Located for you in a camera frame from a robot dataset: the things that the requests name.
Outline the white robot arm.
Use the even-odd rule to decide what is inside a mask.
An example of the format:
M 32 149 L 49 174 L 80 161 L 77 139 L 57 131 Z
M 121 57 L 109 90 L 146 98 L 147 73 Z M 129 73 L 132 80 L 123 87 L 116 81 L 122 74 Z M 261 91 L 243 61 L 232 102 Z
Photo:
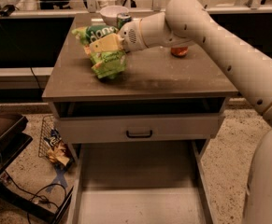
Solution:
M 114 41 L 126 51 L 193 41 L 271 126 L 252 158 L 242 224 L 272 224 L 272 59 L 221 27 L 197 0 L 171 0 L 164 12 L 124 24 Z

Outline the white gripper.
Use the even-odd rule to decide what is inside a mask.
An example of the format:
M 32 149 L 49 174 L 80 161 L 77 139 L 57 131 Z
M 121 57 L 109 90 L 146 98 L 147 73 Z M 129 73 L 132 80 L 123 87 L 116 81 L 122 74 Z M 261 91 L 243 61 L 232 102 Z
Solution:
M 135 20 L 124 24 L 119 31 L 119 35 L 106 35 L 91 43 L 90 51 L 105 52 L 122 50 L 124 48 L 127 52 L 130 52 L 143 50 L 145 47 L 140 31 L 140 20 Z

